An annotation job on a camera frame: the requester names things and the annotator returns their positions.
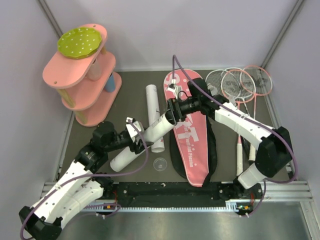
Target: white rolled paper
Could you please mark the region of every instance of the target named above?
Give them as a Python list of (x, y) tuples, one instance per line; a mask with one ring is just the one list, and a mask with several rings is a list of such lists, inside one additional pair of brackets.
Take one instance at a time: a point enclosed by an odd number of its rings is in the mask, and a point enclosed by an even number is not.
[(92, 81), (97, 81), (101, 78), (102, 70), (100, 67), (100, 64), (98, 60), (94, 60), (91, 67), (89, 68), (89, 71), (86, 73), (86, 77)]
[[(146, 92), (146, 104), (148, 108), (149, 126), (153, 124), (160, 117), (159, 100), (157, 93), (157, 86), (150, 84), (145, 87)], [(161, 137), (153, 145), (151, 145), (151, 152), (161, 153), (165, 150), (164, 138)]]

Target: white wall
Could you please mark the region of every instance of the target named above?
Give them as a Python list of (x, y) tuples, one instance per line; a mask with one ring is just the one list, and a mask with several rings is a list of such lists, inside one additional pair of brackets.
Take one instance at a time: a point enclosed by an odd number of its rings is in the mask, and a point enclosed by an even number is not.
[(267, 68), (271, 97), (291, 133), (300, 178), (308, 180), (320, 209), (320, 1), (305, 1)]
[(98, 23), (118, 70), (262, 64), (295, 0), (46, 0), (66, 32)]
[(70, 112), (42, 79), (57, 36), (37, 1), (2, 2), (0, 20), (0, 238), (17, 240), (18, 212), (53, 180)]

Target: white cylinder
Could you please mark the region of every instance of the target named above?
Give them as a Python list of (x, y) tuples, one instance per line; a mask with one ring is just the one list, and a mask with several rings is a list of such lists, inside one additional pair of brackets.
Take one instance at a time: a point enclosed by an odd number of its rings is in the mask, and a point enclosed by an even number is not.
[(101, 75), (102, 75), (102, 70), (98, 60), (96, 59), (92, 63), (91, 67), (89, 68), (89, 71), (86, 73), (85, 76), (92, 81), (97, 81), (98, 79), (101, 78)]
[(236, 175), (239, 176), (244, 171), (242, 144), (236, 145)]
[[(174, 125), (168, 122), (165, 114), (163, 114), (145, 130), (143, 137), (145, 141), (155, 143), (173, 128)], [(111, 160), (110, 167), (113, 171), (120, 172), (143, 152), (144, 151), (139, 154), (135, 154), (134, 152), (130, 151), (129, 147), (126, 147), (114, 159)]]
[[(145, 87), (146, 105), (148, 108), (149, 126), (153, 124), (160, 117), (159, 100), (157, 93), (157, 86), (150, 84)], [(165, 150), (164, 138), (161, 137), (151, 146), (151, 152), (161, 153)]]
[(250, 152), (249, 152), (249, 159), (248, 160), (249, 161), (256, 160), (256, 149), (252, 144), (250, 145)]
[(247, 170), (240, 174), (238, 181), (245, 189), (249, 189), (265, 178), (266, 176), (257, 169), (256, 164), (251, 164)]

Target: racket handle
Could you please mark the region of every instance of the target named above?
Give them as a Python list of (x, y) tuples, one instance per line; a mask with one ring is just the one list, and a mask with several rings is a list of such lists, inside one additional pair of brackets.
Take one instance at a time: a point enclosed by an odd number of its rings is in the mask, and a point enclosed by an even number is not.
[(250, 151), (249, 151), (249, 161), (255, 161), (256, 160), (256, 149), (255, 147), (251, 144), (250, 145)]
[(244, 171), (243, 153), (240, 135), (238, 136), (238, 143), (236, 144), (236, 175), (239, 176)]

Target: pink wooden tier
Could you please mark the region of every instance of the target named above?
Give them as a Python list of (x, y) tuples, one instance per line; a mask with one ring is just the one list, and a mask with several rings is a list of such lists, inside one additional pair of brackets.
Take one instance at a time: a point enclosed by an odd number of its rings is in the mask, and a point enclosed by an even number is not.
[(118, 73), (113, 72), (115, 81), (115, 90), (113, 92), (107, 92), (103, 90), (98, 100), (90, 108), (81, 111), (81, 114), (86, 118), (86, 123), (82, 123), (80, 118), (76, 115), (76, 120), (85, 127), (93, 127), (105, 120), (111, 105), (119, 92), (122, 85), (121, 77)]
[(98, 99), (100, 93), (104, 89), (110, 74), (116, 66), (115, 56), (107, 52), (106, 54), (99, 54), (97, 61), (102, 69), (102, 75), (97, 81), (91, 81), (85, 77), (77, 85), (67, 88), (66, 91), (69, 96), (74, 100), (74, 107), (62, 98), (63, 105), (73, 111), (81, 111), (91, 107)]
[(87, 74), (91, 64), (102, 50), (105, 53), (104, 45), (107, 41), (107, 30), (98, 24), (85, 24), (80, 27), (95, 28), (101, 34), (102, 41), (95, 54), (83, 59), (71, 59), (56, 52), (45, 66), (42, 77), (46, 84), (55, 89), (70, 88), (79, 83)]

